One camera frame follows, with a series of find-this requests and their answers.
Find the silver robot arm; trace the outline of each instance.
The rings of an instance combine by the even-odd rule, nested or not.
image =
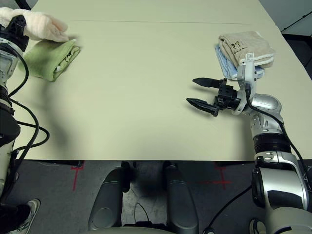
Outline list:
[[[0,25],[0,197],[12,162],[14,142],[20,134],[6,83],[14,72],[18,56],[22,56],[27,47],[29,38],[23,35],[25,26],[23,16],[12,18],[6,28]]]
[[[219,110],[232,109],[234,115],[250,116],[250,126],[255,149],[253,170],[253,200],[266,209],[268,234],[307,234],[312,231],[312,214],[307,211],[309,193],[299,169],[296,156],[279,123],[272,117],[251,109],[247,104],[246,90],[253,107],[264,111],[283,123],[281,103],[270,95],[256,93],[253,53],[246,54],[245,65],[238,68],[236,91],[224,80],[197,78],[193,81],[204,87],[218,88],[213,105],[205,101],[187,98],[196,108],[215,117]]]

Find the cable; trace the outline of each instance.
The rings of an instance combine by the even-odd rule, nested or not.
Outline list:
[[[305,68],[309,65],[309,63],[311,62],[311,60],[312,60],[312,57],[309,59],[309,61],[306,63],[306,65],[304,65]]]
[[[216,213],[216,215],[213,217],[213,219],[211,220],[210,224],[208,225],[208,227],[206,227],[203,230],[203,234],[206,234],[206,231],[208,231],[211,226],[213,225],[213,223],[215,222],[215,220],[219,217],[219,215],[232,203],[234,202],[236,199],[238,199],[240,196],[244,195],[246,192],[248,192],[250,189],[252,188],[252,186],[248,186],[248,188],[246,188],[244,191],[242,191],[241,193],[237,194],[235,197],[233,197],[230,201],[228,201],[228,203],[226,203],[219,211],[218,213]]]
[[[150,219],[148,218],[148,215],[147,215],[147,212],[146,212],[146,210],[144,209],[144,207],[140,204],[140,203],[136,203],[135,204],[135,209],[134,209],[134,217],[135,217],[135,223],[137,223],[137,221],[136,221],[136,208],[137,208],[137,205],[139,205],[142,209],[143,209],[143,211],[145,212],[145,214],[146,214],[146,217],[147,217],[147,221],[149,222],[150,221]]]
[[[252,106],[252,104],[250,103],[250,94],[251,94],[251,87],[250,87],[250,84],[246,83],[246,101],[247,101],[247,104],[249,106],[250,109],[254,110],[254,111],[257,111],[259,113],[262,113],[268,117],[271,117],[272,119],[274,119],[278,125],[280,126],[283,134],[284,134],[284,137],[285,139],[288,141],[288,143],[290,144],[290,146],[293,148],[293,150],[296,152],[299,160],[300,160],[300,163],[303,167],[303,171],[305,172],[305,174],[307,175],[307,181],[308,181],[308,185],[310,186],[310,188],[312,188],[312,183],[311,183],[311,179],[308,177],[308,171],[307,171],[307,168],[306,168],[306,164],[304,163],[303,161],[303,158],[301,156],[301,154],[299,153],[299,151],[297,150],[297,148],[295,147],[295,145],[292,143],[292,141],[289,139],[287,133],[286,133],[286,129],[285,129],[285,126],[284,126],[284,123],[282,121],[280,121],[278,118],[276,118],[275,116],[265,112],[265,111],[262,111],[254,106]]]
[[[20,124],[20,125],[24,125],[24,126],[28,126],[28,127],[32,127],[32,128],[35,128],[35,127],[36,127],[34,124],[24,123],[24,122],[21,122],[21,121],[17,121],[17,123]],[[50,133],[49,133],[48,130],[46,130],[45,128],[40,127],[40,126],[39,126],[39,130],[43,131],[43,132],[46,134],[46,137],[45,137],[45,139],[44,139],[43,141],[38,142],[38,143],[36,143],[36,144],[33,144],[33,145],[31,146],[31,148],[34,148],[34,147],[43,145],[43,144],[46,143],[46,142],[49,140],[49,138],[50,138]],[[26,146],[21,146],[21,147],[16,148],[14,151],[24,150],[25,148],[26,148]]]
[[[308,16],[309,14],[311,14],[311,13],[312,13],[312,11],[310,11],[308,14],[302,16],[302,17],[301,17],[300,19],[298,19],[296,22],[294,22],[294,23],[292,23],[291,25],[289,25],[288,27],[284,28],[284,29],[281,31],[281,33],[284,32],[286,29],[290,28],[291,26],[293,26],[295,23],[301,21],[303,18],[307,17],[307,16]]]
[[[34,119],[34,122],[35,122],[35,132],[34,132],[33,136],[31,137],[31,139],[29,140],[28,144],[25,146],[23,153],[19,157],[19,160],[16,160],[15,166],[11,169],[9,176],[7,177],[4,192],[2,193],[2,196],[0,198],[1,202],[6,200],[7,196],[9,195],[10,191],[12,190],[13,185],[15,183],[15,180],[14,180],[15,174],[16,174],[17,170],[19,169],[22,161],[24,160],[26,154],[28,153],[29,149],[32,147],[34,141],[36,140],[38,132],[39,132],[39,122],[38,122],[38,119],[35,116],[35,114],[28,107],[20,104],[19,102],[15,101],[11,98],[10,98],[10,101],[13,102],[14,104],[16,104],[17,106],[20,106],[21,108],[25,109],[31,115],[31,117]]]
[[[24,65],[24,68],[25,68],[25,78],[24,78],[23,82],[15,90],[10,92],[10,94],[8,95],[9,98],[11,96],[13,96],[14,94],[16,94],[24,86],[24,84],[27,82],[28,77],[29,77],[29,70],[28,70],[28,66],[27,66],[25,60],[23,59],[23,57],[15,49],[13,49],[13,48],[11,48],[11,49],[14,52],[14,54],[20,59],[22,64]]]

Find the white tag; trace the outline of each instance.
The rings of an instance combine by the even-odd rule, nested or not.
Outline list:
[[[253,61],[254,60],[254,53],[245,54],[245,60],[246,60],[246,62]]]

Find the gray carpet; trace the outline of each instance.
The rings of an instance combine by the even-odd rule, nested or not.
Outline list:
[[[20,204],[33,198],[41,200],[30,234],[84,234],[101,183],[119,165],[118,161],[86,161],[83,169],[78,170],[73,191],[76,170],[71,166],[26,160],[8,202]],[[220,169],[213,162],[184,161],[178,162],[178,167],[189,183],[201,231],[228,200],[250,185],[254,165],[238,164]],[[161,169],[162,162],[137,163],[136,180],[123,197],[123,224],[134,223],[134,205],[138,201],[153,223],[166,222],[166,193],[161,186]],[[251,218],[263,219],[264,210],[254,205],[251,192],[239,199],[240,202],[233,203],[216,220],[213,227],[217,233],[247,234]],[[136,208],[136,219],[147,219],[140,207]]]

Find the towel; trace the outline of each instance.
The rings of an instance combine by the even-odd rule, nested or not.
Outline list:
[[[216,56],[219,60],[223,75],[226,79],[230,79],[230,80],[237,80],[237,69],[236,67],[233,65],[233,63],[228,60],[224,54],[222,53],[220,46],[216,45],[215,46],[215,52],[216,52]],[[264,75],[264,69],[261,68],[260,66],[256,66],[255,67],[255,77],[257,79],[260,79],[261,77],[263,77]]]
[[[57,42],[68,41],[68,36],[65,34],[67,25],[53,16],[44,13],[0,7],[0,24],[6,27],[13,17],[19,15],[25,17],[26,27],[24,35],[30,39],[48,39]]]
[[[273,64],[275,50],[258,32],[242,32],[219,36],[219,46],[225,57],[238,68],[245,63],[245,55],[254,52],[254,64],[263,68]]]
[[[24,60],[32,76],[55,81],[79,54],[80,48],[75,46],[75,39],[65,43],[42,40],[24,56]]]

